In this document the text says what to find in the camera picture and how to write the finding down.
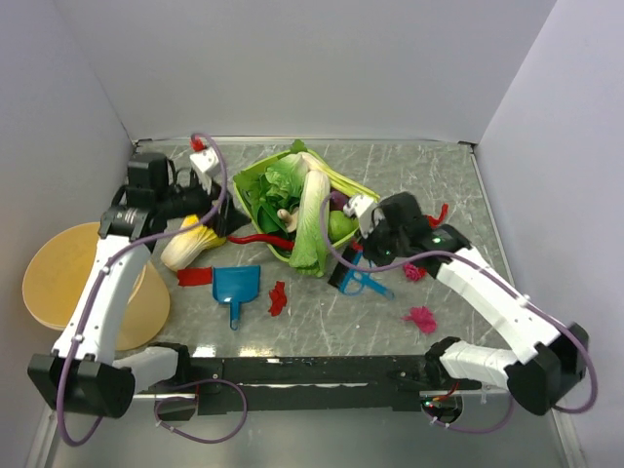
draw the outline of gray marble tabletop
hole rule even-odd
[[[255,161],[287,149],[290,142],[230,141],[221,145],[231,177]],[[503,255],[475,170],[470,147],[436,142],[401,144],[308,140],[338,172],[382,197],[407,190],[422,210],[437,215],[449,204],[447,222],[478,247],[494,269],[507,278]],[[183,141],[142,143],[139,151],[161,151],[177,165],[188,166],[190,150]],[[169,228],[179,226],[172,222]],[[248,225],[237,234],[254,233]],[[365,289],[346,296],[327,283],[335,261],[323,279],[301,276],[262,244],[226,244],[202,253],[191,266],[260,265],[260,295],[242,306],[241,327],[229,329],[229,311],[212,296],[212,287],[182,288],[176,275],[160,261],[161,242],[153,262],[171,292],[168,322],[155,340],[189,345],[195,356],[356,356],[423,354],[445,336],[458,336],[485,346],[504,346],[491,326],[468,303],[427,277],[408,281],[402,269],[373,275],[390,288],[394,300]],[[268,292],[276,281],[286,282],[288,305],[278,317],[268,312]],[[433,312],[437,330],[425,335],[402,320],[414,306]]]

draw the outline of green basket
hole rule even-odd
[[[308,149],[307,152],[309,154],[311,154],[312,156],[314,156],[315,158],[317,158],[319,161],[323,161],[323,158],[321,156],[319,156],[319,154],[317,152],[315,152],[315,151],[313,151],[311,149]],[[274,154],[273,156],[269,156],[268,158],[262,159],[261,161],[258,161],[257,163],[252,164],[251,166],[246,168],[245,171],[255,170],[255,171],[258,171],[258,172],[264,172],[264,170],[268,166],[270,166],[271,164],[275,163],[276,161],[284,158],[285,156],[288,156],[289,154],[291,154],[290,150],[282,151],[281,153]],[[354,180],[351,180],[351,179],[348,179],[348,181],[349,181],[349,192],[350,193],[345,193],[346,196],[352,197],[352,196],[354,196],[354,195],[356,195],[358,193],[362,193],[362,194],[365,194],[365,195],[369,195],[370,197],[374,198],[377,202],[380,200],[379,195],[377,195],[372,190],[367,189],[364,185],[361,185],[358,182],[356,182]],[[260,227],[255,222],[254,217],[252,216],[252,213],[251,213],[251,207],[249,206],[247,200],[245,199],[245,197],[241,193],[241,190],[239,189],[239,187],[236,185],[236,182],[233,182],[233,186],[234,186],[234,192],[236,193],[236,196],[238,197],[239,201],[241,202],[241,205],[243,206],[243,209],[245,210],[245,213],[247,213],[247,215],[252,220],[253,227],[255,228],[255,230],[259,234],[264,234],[264,232],[260,229]],[[333,246],[337,249],[337,248],[345,245],[355,235],[356,231],[357,231],[357,229],[354,229],[353,232],[351,232],[348,236],[345,236],[342,239],[340,239],[339,241],[335,242],[333,244]],[[287,256],[282,255],[281,252],[276,250],[270,244],[267,244],[267,247],[269,248],[269,250],[277,258],[279,258],[280,260],[288,263],[289,258]]]

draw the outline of dustpan handle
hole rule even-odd
[[[241,303],[230,302],[230,329],[234,332],[238,329],[241,320]]]

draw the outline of beige bucket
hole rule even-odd
[[[99,223],[61,232],[30,261],[21,287],[23,301],[42,325],[62,331],[74,312],[96,258]],[[137,348],[152,339],[169,316],[169,291],[148,262],[135,288],[117,337],[117,351]]]

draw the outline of white wall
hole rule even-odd
[[[55,0],[132,138],[481,139],[555,0]]]
[[[48,239],[98,220],[132,147],[51,0],[4,2],[0,63],[0,459],[13,468],[43,407],[26,366],[57,335],[25,310],[21,277]]]
[[[624,455],[623,18],[620,0],[560,0],[478,147],[518,283],[590,333],[600,397],[574,421],[600,468]]]

